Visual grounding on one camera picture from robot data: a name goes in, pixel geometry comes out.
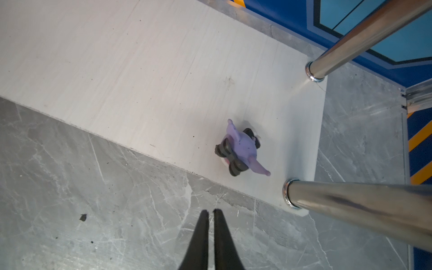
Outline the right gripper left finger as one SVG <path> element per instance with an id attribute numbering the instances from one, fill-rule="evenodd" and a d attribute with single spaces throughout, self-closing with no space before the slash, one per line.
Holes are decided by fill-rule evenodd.
<path id="1" fill-rule="evenodd" d="M 179 270 L 207 270 L 209 247 L 209 212 L 203 210 L 197 221 Z"/>

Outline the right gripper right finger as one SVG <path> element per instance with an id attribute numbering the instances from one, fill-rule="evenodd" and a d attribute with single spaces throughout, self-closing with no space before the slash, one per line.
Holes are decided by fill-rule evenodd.
<path id="1" fill-rule="evenodd" d="M 214 265 L 216 270 L 245 270 L 235 248 L 223 211 L 214 214 Z"/>

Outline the purple toy car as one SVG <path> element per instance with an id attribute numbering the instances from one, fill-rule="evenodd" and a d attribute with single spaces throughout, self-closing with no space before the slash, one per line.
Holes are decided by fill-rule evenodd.
<path id="1" fill-rule="evenodd" d="M 222 142 L 215 146 L 215 154 L 228 165 L 230 175 L 239 176 L 251 170 L 254 173 L 270 176 L 271 172 L 257 161 L 258 149 L 261 147 L 259 137 L 252 129 L 238 131 L 231 119 L 227 121 L 226 135 Z"/>

